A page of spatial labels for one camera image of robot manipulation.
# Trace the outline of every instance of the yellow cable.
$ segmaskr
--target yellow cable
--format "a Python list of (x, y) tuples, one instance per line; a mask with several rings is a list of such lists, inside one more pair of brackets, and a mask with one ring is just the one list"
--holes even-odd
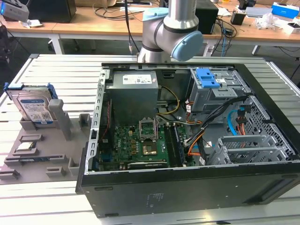
[(169, 89), (169, 88), (166, 87), (166, 86), (161, 86), (161, 87), (166, 88), (169, 92), (171, 92), (171, 93), (175, 96), (175, 98), (176, 98), (176, 100), (177, 100), (177, 106), (176, 106), (176, 108), (175, 108), (174, 110), (172, 110), (172, 111), (169, 111), (169, 112), (159, 112), (159, 113), (157, 113), (157, 115), (169, 115), (169, 114), (172, 114), (172, 113), (176, 112), (176, 111), (179, 109), (179, 106), (180, 106), (180, 100), (178, 99), (177, 95), (175, 95), (175, 93), (174, 93), (173, 91), (171, 91), (171, 89)]

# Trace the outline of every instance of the white box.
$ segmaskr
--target white box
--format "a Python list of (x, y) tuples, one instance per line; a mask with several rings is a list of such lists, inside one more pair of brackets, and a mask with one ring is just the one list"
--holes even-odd
[(289, 22), (282, 27), (287, 34), (300, 34), (300, 24), (296, 22)]

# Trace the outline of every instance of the sticker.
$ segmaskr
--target sticker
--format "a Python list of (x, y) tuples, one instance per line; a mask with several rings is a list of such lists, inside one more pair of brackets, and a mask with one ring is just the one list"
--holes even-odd
[(150, 74), (123, 75), (123, 84), (152, 84)]
[(146, 207), (154, 208), (156, 205), (159, 205), (159, 202), (161, 202), (163, 198), (164, 193), (149, 194), (146, 199)]
[(191, 112), (192, 107), (190, 105), (187, 105), (187, 112), (190, 113)]
[(205, 160), (200, 156), (199, 158), (200, 165), (205, 165)]
[(205, 148), (210, 148), (212, 147), (212, 143), (211, 142), (207, 142), (206, 145), (205, 145)]
[(226, 81), (224, 79), (216, 79), (216, 82), (218, 82), (218, 83), (226, 83)]
[(53, 118), (48, 110), (46, 103), (42, 99), (22, 99), (22, 107), (32, 122), (39, 124), (53, 123)]

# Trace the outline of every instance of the gray robot arm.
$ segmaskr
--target gray robot arm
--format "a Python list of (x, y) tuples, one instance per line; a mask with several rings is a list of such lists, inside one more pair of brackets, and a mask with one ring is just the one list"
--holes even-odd
[(142, 49), (138, 62), (187, 61), (202, 44), (195, 16), (196, 0), (170, 0), (169, 9), (151, 8), (143, 14)]

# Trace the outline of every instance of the blue box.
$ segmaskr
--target blue box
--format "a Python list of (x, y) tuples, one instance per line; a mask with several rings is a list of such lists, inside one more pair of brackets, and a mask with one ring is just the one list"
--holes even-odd
[(293, 19), (299, 14), (299, 7), (274, 2), (272, 14)]

